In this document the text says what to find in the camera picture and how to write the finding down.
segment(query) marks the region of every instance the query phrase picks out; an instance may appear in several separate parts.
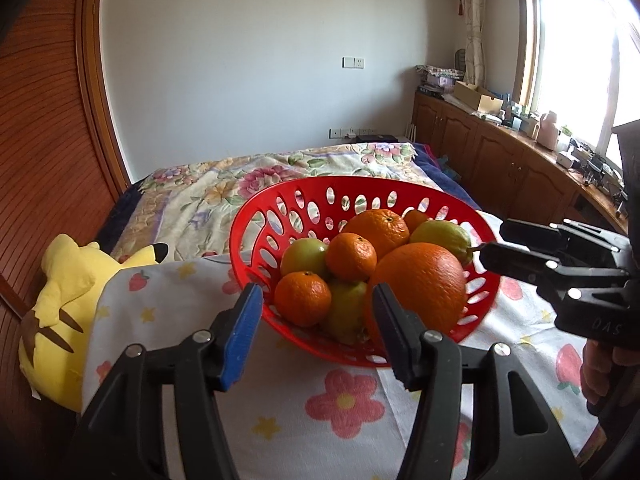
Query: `green fruit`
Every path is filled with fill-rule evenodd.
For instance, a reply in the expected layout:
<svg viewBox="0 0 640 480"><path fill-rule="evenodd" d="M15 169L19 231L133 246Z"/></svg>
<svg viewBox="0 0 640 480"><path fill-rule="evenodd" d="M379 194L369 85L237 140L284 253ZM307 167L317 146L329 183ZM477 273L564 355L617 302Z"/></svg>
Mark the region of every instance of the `green fruit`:
<svg viewBox="0 0 640 480"><path fill-rule="evenodd" d="M364 327L364 299L367 284L332 280L329 282L329 290L331 291L331 309L320 322L320 326L340 343L356 344Z"/></svg>
<svg viewBox="0 0 640 480"><path fill-rule="evenodd" d="M431 220L420 224L409 238L409 242L426 242L444 247L463 267L470 264L474 257L469 233L459 225L446 220Z"/></svg>
<svg viewBox="0 0 640 480"><path fill-rule="evenodd" d="M286 276L292 272L308 270L328 280L329 269L324 262L324 254L328 245L315 238L300 238L293 242L282 255L280 273Z"/></svg>

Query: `red plastic basket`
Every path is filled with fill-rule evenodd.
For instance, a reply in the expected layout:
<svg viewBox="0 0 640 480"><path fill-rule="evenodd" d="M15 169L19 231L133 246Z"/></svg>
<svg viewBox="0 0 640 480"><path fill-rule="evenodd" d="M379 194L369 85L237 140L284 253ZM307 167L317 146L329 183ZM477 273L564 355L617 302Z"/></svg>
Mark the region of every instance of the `red plastic basket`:
<svg viewBox="0 0 640 480"><path fill-rule="evenodd" d="M262 318L284 338L329 361L366 367L387 366L372 346L346 346L316 328L303 329L281 318L271 304L271 292L280 279L284 250L297 238L314 237L325 242L341 231L346 221L367 208L388 208L405 215L410 209L426 211L465 227L474 245L495 240L484 219L455 197L411 182L363 176L316 176L281 182L251 197L240 209L230 234L230 257L241 286L254 282L265 292ZM253 219L262 227L250 263L242 260L242 238ZM500 276L482 268L478 254L465 268L468 311L449 334L459 342L489 312L500 285Z"/></svg>

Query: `curtain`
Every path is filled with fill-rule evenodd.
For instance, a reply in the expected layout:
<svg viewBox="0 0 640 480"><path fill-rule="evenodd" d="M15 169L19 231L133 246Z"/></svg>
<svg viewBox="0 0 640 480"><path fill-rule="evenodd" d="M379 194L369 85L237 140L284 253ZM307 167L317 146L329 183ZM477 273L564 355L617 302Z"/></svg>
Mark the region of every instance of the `curtain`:
<svg viewBox="0 0 640 480"><path fill-rule="evenodd" d="M484 53L482 52L482 25L484 0L462 0L466 23L465 81L484 86Z"/></svg>

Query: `pikachu plush toy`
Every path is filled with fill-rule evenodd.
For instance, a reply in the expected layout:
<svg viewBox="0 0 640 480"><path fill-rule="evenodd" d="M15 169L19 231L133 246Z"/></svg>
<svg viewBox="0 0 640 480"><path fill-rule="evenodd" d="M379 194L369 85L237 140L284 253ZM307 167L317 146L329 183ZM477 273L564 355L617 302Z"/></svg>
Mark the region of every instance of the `pikachu plush toy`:
<svg viewBox="0 0 640 480"><path fill-rule="evenodd" d="M96 242L79 247L67 235L54 238L42 258L47 284L20 326L20 368L36 391L80 412L84 360L104 285L120 269L159 263L167 253L166 244L154 244L120 264Z"/></svg>

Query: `tangerine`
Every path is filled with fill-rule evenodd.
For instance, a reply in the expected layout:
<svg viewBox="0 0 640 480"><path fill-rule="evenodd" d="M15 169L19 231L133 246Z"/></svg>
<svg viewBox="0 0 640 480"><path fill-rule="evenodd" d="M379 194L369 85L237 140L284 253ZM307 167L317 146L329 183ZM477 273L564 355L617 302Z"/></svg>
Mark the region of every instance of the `tangerine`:
<svg viewBox="0 0 640 480"><path fill-rule="evenodd" d="M415 312L425 327L448 334L466 305L465 276L446 249L418 242L382 258L367 285L365 326L375 346L384 348L371 307L373 287L387 283L398 303Z"/></svg>
<svg viewBox="0 0 640 480"><path fill-rule="evenodd" d="M365 282L376 270L378 257L373 245L355 233L341 232L329 243L326 266L345 282Z"/></svg>
<svg viewBox="0 0 640 480"><path fill-rule="evenodd" d="M273 304L284 319L306 328L320 323L329 313L331 291L317 274L291 272L276 285Z"/></svg>
<svg viewBox="0 0 640 480"><path fill-rule="evenodd" d="M417 229L418 225L423 224L429 220L433 220L430 218L427 213L423 213L422 211L418 211L417 209L411 209L408 211L406 215L404 215L404 223L409 228L409 232L411 234Z"/></svg>
<svg viewBox="0 0 640 480"><path fill-rule="evenodd" d="M368 240L379 261L396 247L407 243L410 235L402 217L389 209L367 209L349 220L342 232L355 233Z"/></svg>

